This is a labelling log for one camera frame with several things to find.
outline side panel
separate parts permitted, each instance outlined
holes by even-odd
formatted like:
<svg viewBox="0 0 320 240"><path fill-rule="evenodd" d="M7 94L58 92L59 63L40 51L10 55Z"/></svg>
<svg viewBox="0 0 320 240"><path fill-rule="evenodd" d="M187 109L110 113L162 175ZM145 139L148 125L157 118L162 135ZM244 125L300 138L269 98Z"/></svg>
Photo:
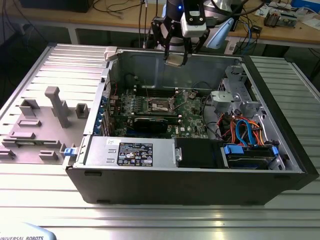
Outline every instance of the side panel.
<svg viewBox="0 0 320 240"><path fill-rule="evenodd" d="M294 188L296 190L299 190L307 184L311 183L313 180L317 179L319 177L319 174L314 165L312 164L305 149L302 147L290 124L288 123L283 112L281 111L279 105L274 99L268 86L261 77L252 59L249 56L245 56L244 63L248 71L247 74L249 79L251 80L252 84L255 85L256 89L259 91L258 95L261 99L261 102L265 104L266 112L269 112L272 118L275 120L275 124L277 125L280 133L284 137L284 140L288 145L294 159L297 161L299 167L306 173L303 180L299 182Z"/></svg>
<svg viewBox="0 0 320 240"><path fill-rule="evenodd" d="M305 174L66 170L87 203L264 205Z"/></svg>

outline slotted aluminum surface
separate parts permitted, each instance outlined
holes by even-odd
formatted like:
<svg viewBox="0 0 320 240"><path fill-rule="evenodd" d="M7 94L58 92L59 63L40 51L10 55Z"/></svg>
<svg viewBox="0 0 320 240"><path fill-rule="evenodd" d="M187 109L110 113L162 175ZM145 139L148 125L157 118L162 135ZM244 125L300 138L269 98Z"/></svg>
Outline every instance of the slotted aluminum surface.
<svg viewBox="0 0 320 240"><path fill-rule="evenodd" d="M20 85L21 91L12 100L7 110L0 114L0 142L11 131L21 111L19 105L24 99L35 99L40 107L52 106L45 96L48 86L59 87L59 97L68 107L78 103L91 108L101 73L106 67L103 46L81 46L58 44L47 47L30 70L31 74Z"/></svg>
<svg viewBox="0 0 320 240"><path fill-rule="evenodd" d="M284 58L251 57L314 165L320 163L320 95Z"/></svg>
<svg viewBox="0 0 320 240"><path fill-rule="evenodd" d="M269 74L269 77L264 76L269 79L266 81L281 85L277 75L265 74ZM305 83L298 74L281 76L284 84L304 87ZM308 94L306 90L300 92L304 92L301 97ZM290 104L285 96L275 95L279 103ZM307 101L313 101L311 95ZM297 115L291 109L283 112L292 119L291 122L296 120ZM305 117L305 112L301 112L301 117ZM304 124L313 126L316 123L313 120L318 119L317 114L319 112L310 113L308 119L304 118ZM292 126L301 128L299 124L292 122ZM313 157L312 161L319 171L319 158ZM300 191L284 192L265 206L88 204L59 165L0 165L1 219L45 227L59 240L317 239L320 235L319 203L320 182L316 180Z"/></svg>

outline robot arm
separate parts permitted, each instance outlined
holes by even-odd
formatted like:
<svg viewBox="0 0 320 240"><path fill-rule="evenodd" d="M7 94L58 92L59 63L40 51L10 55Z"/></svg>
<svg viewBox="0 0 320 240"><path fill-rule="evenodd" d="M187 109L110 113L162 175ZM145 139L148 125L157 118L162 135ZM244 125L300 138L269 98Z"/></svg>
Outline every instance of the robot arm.
<svg viewBox="0 0 320 240"><path fill-rule="evenodd" d="M185 65L188 58L204 45L210 29L221 25L207 44L207 47L219 48L232 26L233 19L230 18L237 11L241 12L247 1L231 10L231 0L167 0L165 16L156 16L151 22L154 39L164 48L166 63L176 67ZM198 38L198 41L193 44L191 38ZM182 47L183 56L170 54L170 50L181 51Z"/></svg>

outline black cable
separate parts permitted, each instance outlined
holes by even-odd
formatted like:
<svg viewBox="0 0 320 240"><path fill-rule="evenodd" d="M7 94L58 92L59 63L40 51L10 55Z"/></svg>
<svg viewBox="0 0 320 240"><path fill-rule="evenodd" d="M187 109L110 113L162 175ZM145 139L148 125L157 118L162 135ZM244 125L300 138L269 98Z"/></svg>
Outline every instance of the black cable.
<svg viewBox="0 0 320 240"><path fill-rule="evenodd" d="M246 2L248 2L249 0L244 0L241 4L239 4L232 12L230 12L227 16L225 16L222 20L218 20L217 21L217 25L220 25L222 23L224 23L225 21L227 21L229 18L232 18L234 16L234 14L239 10L241 9Z"/></svg>
<svg viewBox="0 0 320 240"><path fill-rule="evenodd" d="M259 10L260 8L262 8L264 5L265 5L265 3L262 2L259 6L253 8L253 9L251 9L251 10L249 10L249 11L243 10L244 12L235 13L232 17L238 17L238 16L243 16L243 15L247 15L247 14L253 13L253 12Z"/></svg>
<svg viewBox="0 0 320 240"><path fill-rule="evenodd" d="M1 18L2 18L2 35L3 35L3 44L6 42L6 31L5 31L5 3L6 1L4 0L2 2L2 12L1 12Z"/></svg>
<svg viewBox="0 0 320 240"><path fill-rule="evenodd" d="M211 90L213 89L210 85L209 85L209 83L207 83L206 81L197 81L196 83L194 83L193 85L192 85L192 89L194 89L195 88L195 86L197 85L197 84L206 84Z"/></svg>
<svg viewBox="0 0 320 240"><path fill-rule="evenodd" d="M140 21L141 21L141 12L142 12L142 5L143 5L143 3L141 2L140 3L140 10L139 10L139 22L138 22L138 27L139 27L139 36L138 36L138 41L139 41L139 48L141 48L141 40L140 40L140 28L141 28L141 23L140 23Z"/></svg>
<svg viewBox="0 0 320 240"><path fill-rule="evenodd" d="M313 48L310 48L310 49L320 55L320 52L314 50Z"/></svg>
<svg viewBox="0 0 320 240"><path fill-rule="evenodd" d="M146 44L147 12L148 12L148 5L145 5L143 48L146 48L146 45L147 45Z"/></svg>
<svg viewBox="0 0 320 240"><path fill-rule="evenodd" d="M129 0L126 0L125 2L123 3L115 3L115 4L111 4L110 6L107 6L107 0L104 0L104 4L105 4L105 9L106 11L112 11L110 8L113 7L113 6L118 6L118 5L124 5L126 4L127 2L129 2ZM107 12L107 14L113 16L113 17L116 17L116 18L119 18L119 19L123 19L123 16L122 16L122 12L121 11L117 11L117 12Z"/></svg>
<svg viewBox="0 0 320 240"><path fill-rule="evenodd" d="M252 52L251 52L251 55L253 55L254 54L254 52L255 52L255 50L256 50L256 47L257 47L257 45L258 45L258 39L260 38L260 33L259 33L259 35L257 34L257 33L255 33L255 36L256 36L256 40L255 40L255 45L254 45L254 48L253 48L253 50L252 50Z"/></svg>
<svg viewBox="0 0 320 240"><path fill-rule="evenodd" d="M215 131L213 131L213 130L208 126L208 123L206 123L206 121L205 121L205 108L206 108L207 101L208 101L208 99L209 99L210 97L211 97L211 96L210 96L210 94L209 94L209 95L206 97L206 99L205 99L204 106L203 106L203 110L202 110L202 113L201 113L202 121L203 121L203 124L206 126L206 128L207 128L210 132L212 132L217 139L220 139L220 140L224 141L224 140L222 139L222 137L219 136Z"/></svg>
<svg viewBox="0 0 320 240"><path fill-rule="evenodd" d="M220 10L221 11L221 9L218 7L218 5L214 2L214 0L211 0L211 3L212 3L212 5L214 6L214 8L216 8L217 10Z"/></svg>
<svg viewBox="0 0 320 240"><path fill-rule="evenodd" d="M96 4L97 4L98 2L100 2L100 1L101 1L101 0L98 0L98 1L96 1L95 3L93 3L92 7L93 7L95 10L97 10L97 11L99 11L99 12L102 12L102 13L116 13L116 12L120 12L120 11L124 11L124 10L127 10L127 9L131 9L131 8L140 6L140 4L137 4L137 5L133 5L133 6L128 6L128 7L123 8L123 9L118 9L118 10L113 10L113 11L105 11L105 10L101 10L101 9L96 8Z"/></svg>
<svg viewBox="0 0 320 240"><path fill-rule="evenodd" d="M12 0L13 1L13 4L15 6L15 8L18 10L18 12L21 14L21 16L32 26L34 27L34 30L39 34L39 36L46 42L48 43L48 41L45 39L45 37L38 31L38 29L35 27L35 25L33 25L29 19L22 13L22 11L18 8L15 0Z"/></svg>
<svg viewBox="0 0 320 240"><path fill-rule="evenodd" d="M320 59L318 60L318 62L314 65L314 68L310 74L310 81L312 82L313 79L318 75L318 73L320 72Z"/></svg>
<svg viewBox="0 0 320 240"><path fill-rule="evenodd" d="M250 24L251 24L251 26L253 26L253 23L252 23L251 19L248 17L247 14L245 15L245 17L246 17L246 19L247 19L247 25L248 25L248 27L251 29ZM244 20L238 20L238 22L242 23L243 26L245 25L245 24L244 24L244 22L245 22ZM241 54L241 51L242 51L243 49L245 49L246 47L249 47L249 46L250 46L251 43L248 41L248 42L246 43L246 45L242 48L242 45L245 43L247 37L249 37L249 30L248 30L248 29L245 29L245 31L246 31L246 36L245 36L245 38L243 39L241 45L240 45L239 47L237 46L237 49L234 51L234 53L236 53L238 50L240 50L240 54Z"/></svg>
<svg viewBox="0 0 320 240"><path fill-rule="evenodd" d="M5 94L6 94L6 81L4 80L3 81L3 90L2 90L2 97L3 97L2 102L3 103L6 101Z"/></svg>
<svg viewBox="0 0 320 240"><path fill-rule="evenodd" d="M158 16L158 0L155 1L155 16Z"/></svg>
<svg viewBox="0 0 320 240"><path fill-rule="evenodd" d="M275 7L275 9L280 9L280 10L289 11L289 9L286 8L286 6L288 5L288 3L289 3L289 0L286 1L285 6L279 6L279 5L278 5L278 2L275 1L275 5L277 5L277 7Z"/></svg>
<svg viewBox="0 0 320 240"><path fill-rule="evenodd" d="M7 19L7 25L10 27L10 29L15 33L15 34L18 34L19 36L21 36L21 42L22 42L22 45L23 46L25 46L25 47L28 47L28 48L30 48L30 49L33 49L33 50L35 50L37 53L39 53L39 54L41 54L42 53L42 51L40 51L40 50L38 50L37 48L35 48L35 47L33 47L33 46L31 46L31 45L25 45L24 44L24 41L23 41L23 34L20 34L20 32L19 31L17 31L16 29L15 29L15 27L14 27L14 25L12 24L12 22L11 22L11 20L10 20L10 18L9 18L9 15L8 15L8 13L7 13L7 9L6 9L6 5L7 5L7 0L4 0L4 15L5 15L5 17L6 17L6 19Z"/></svg>
<svg viewBox="0 0 320 240"><path fill-rule="evenodd" d="M248 2L248 0L244 0L241 4L239 4L230 14L228 14L223 20L220 20L217 22L217 25L220 25L222 23L224 23L225 21L227 21L229 18L232 18L232 17L238 17L238 16L243 16L243 15L247 15L247 14L250 14L250 13L253 13L255 11L257 11L258 9L262 8L264 5L265 5L265 2L263 1L259 6L249 10L249 11L245 11L243 9L244 12L241 12L241 13L236 13L240 8L243 8L243 6L245 5L245 3ZM215 2L213 0L211 0L211 3L213 4L213 6L215 8L217 8L218 10L221 11L221 9L215 4Z"/></svg>
<svg viewBox="0 0 320 240"><path fill-rule="evenodd" d="M316 50L312 49L312 48L308 48L310 53L312 53L316 58L320 59L320 56L316 55L313 51L315 51L317 54L320 55L320 52L317 52Z"/></svg>

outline wooden workbench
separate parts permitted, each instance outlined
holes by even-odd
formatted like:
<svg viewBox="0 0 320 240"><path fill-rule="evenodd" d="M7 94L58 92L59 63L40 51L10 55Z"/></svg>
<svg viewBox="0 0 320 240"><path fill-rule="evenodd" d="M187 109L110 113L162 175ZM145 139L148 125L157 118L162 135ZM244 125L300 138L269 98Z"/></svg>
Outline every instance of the wooden workbench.
<svg viewBox="0 0 320 240"><path fill-rule="evenodd" d="M118 0L106 0L107 5L114 3L119 3ZM104 0L100 1L96 7L105 10L106 4ZM129 6L139 4L139 0L130 0L124 5L114 6L112 9L122 9ZM246 4L246 9L258 6L260 0L250 0ZM66 27L69 29L71 41L76 35L75 29L97 29L97 30L110 30L110 31L122 31L122 32L138 32L138 18L139 18L139 7L133 7L123 11L123 19L116 16L112 16L105 12L99 12L91 8L87 13L77 13L69 11L58 11L58 10L43 10L43 9L33 9L33 8L20 8L23 14L32 22L39 25L51 25L57 27ZM159 4L158 15L162 13L163 6ZM26 22L17 11L12 3L12 0L7 0L7 13L15 21ZM156 14L155 4L148 5L147 11L147 27L150 26L152 18ZM296 47L313 47L320 48L320 31L316 30L310 26L307 26L301 22L298 22L295 28L291 27L266 27L263 24L263 17L255 16L253 14L248 15L252 20L254 25L263 27L259 41L276 41L280 42L280 45L289 45ZM141 15L141 26L144 27L145 19L145 8L142 9ZM238 24L234 32L228 34L229 39L234 38L238 40L240 37L245 37L247 35L245 29L241 24Z"/></svg>

